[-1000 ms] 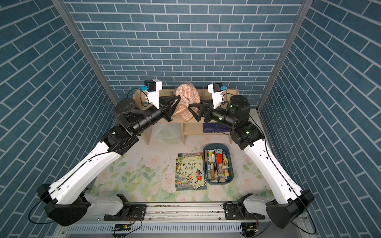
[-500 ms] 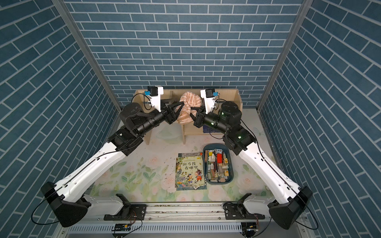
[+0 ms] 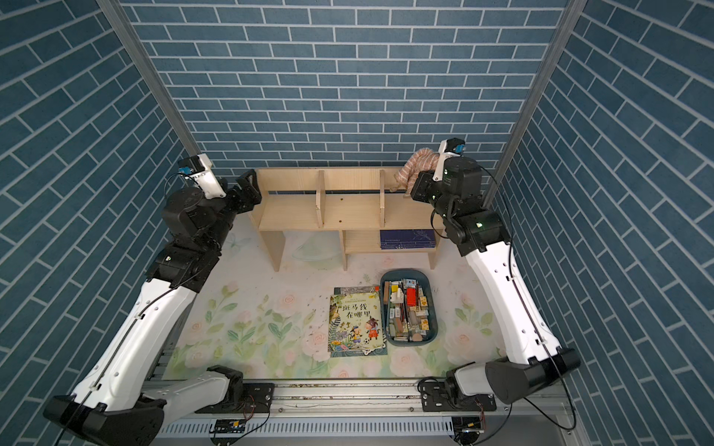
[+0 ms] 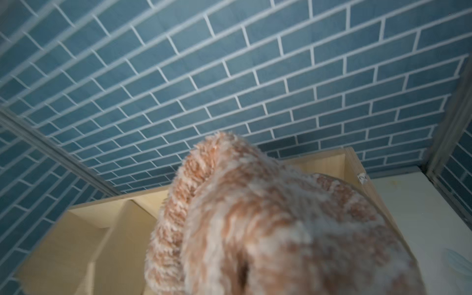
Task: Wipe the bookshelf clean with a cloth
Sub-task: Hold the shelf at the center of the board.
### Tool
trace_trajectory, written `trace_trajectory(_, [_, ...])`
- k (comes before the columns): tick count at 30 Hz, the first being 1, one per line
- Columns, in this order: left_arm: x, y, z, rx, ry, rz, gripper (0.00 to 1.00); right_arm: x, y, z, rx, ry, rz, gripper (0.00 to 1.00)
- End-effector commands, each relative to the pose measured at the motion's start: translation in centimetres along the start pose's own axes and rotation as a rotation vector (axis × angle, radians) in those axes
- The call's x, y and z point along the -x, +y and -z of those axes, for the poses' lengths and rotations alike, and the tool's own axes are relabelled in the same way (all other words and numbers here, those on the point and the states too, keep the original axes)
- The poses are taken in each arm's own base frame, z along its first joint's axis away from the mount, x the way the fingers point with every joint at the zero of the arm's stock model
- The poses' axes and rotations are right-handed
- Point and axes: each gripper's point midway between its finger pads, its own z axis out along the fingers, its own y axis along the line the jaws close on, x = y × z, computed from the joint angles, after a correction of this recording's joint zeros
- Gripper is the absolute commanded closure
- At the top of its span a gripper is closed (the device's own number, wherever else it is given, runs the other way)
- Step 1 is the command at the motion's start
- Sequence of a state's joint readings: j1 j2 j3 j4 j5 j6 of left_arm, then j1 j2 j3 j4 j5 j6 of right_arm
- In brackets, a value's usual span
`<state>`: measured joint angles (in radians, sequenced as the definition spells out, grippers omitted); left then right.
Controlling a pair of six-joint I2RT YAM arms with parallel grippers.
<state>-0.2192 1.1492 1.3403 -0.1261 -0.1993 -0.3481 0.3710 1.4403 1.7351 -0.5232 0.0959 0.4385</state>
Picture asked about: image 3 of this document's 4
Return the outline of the pink striped cloth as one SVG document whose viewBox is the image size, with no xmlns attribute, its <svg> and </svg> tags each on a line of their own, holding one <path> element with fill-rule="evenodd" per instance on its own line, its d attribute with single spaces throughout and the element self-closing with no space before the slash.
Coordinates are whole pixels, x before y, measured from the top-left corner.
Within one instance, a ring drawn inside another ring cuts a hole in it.
<svg viewBox="0 0 714 446">
<path fill-rule="evenodd" d="M 394 175 L 395 186 L 392 191 L 405 191 L 410 194 L 421 172 L 434 171 L 439 161 L 438 152 L 429 148 L 416 151 L 406 164 Z"/>
</svg>

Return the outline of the light wooden bookshelf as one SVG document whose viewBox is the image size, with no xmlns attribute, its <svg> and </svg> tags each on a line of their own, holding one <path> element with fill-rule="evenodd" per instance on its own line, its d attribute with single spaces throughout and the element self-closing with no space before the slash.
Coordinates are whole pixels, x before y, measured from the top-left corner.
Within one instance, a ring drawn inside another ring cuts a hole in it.
<svg viewBox="0 0 714 446">
<path fill-rule="evenodd" d="M 429 204 L 403 197 L 397 167 L 282 167 L 257 171 L 262 202 L 250 217 L 275 271 L 286 232 L 334 232 L 342 266 L 350 254 L 378 254 L 383 230 L 437 230 Z"/>
</svg>

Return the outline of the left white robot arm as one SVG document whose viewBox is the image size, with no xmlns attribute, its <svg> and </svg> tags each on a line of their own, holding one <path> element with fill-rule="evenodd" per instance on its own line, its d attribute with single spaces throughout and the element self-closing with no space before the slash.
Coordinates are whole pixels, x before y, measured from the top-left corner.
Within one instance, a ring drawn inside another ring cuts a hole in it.
<svg viewBox="0 0 714 446">
<path fill-rule="evenodd" d="M 229 188 L 216 183 L 183 188 L 167 199 L 162 217 L 172 240 L 146 274 L 132 312 L 87 376 L 43 410 L 50 423 L 97 445 L 149 445 L 172 422 L 204 409 L 244 406 L 241 372 L 210 366 L 199 377 L 144 392 L 144 381 L 175 325 L 195 301 L 236 216 L 261 203 L 258 174 L 250 169 Z"/>
</svg>

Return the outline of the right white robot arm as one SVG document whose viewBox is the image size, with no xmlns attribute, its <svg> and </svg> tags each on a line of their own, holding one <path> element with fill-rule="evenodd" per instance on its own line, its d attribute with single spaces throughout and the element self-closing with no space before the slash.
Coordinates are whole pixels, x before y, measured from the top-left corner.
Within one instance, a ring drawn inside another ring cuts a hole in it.
<svg viewBox="0 0 714 446">
<path fill-rule="evenodd" d="M 446 237 L 482 284 L 505 342 L 505 357 L 448 372 L 450 398 L 491 391 L 515 403 L 563 380 L 581 359 L 561 345 L 537 310 L 513 258 L 513 236 L 500 214 L 483 206 L 482 174 L 472 158 L 447 155 L 435 171 L 420 173 L 411 196 L 431 204 L 442 219 Z"/>
</svg>

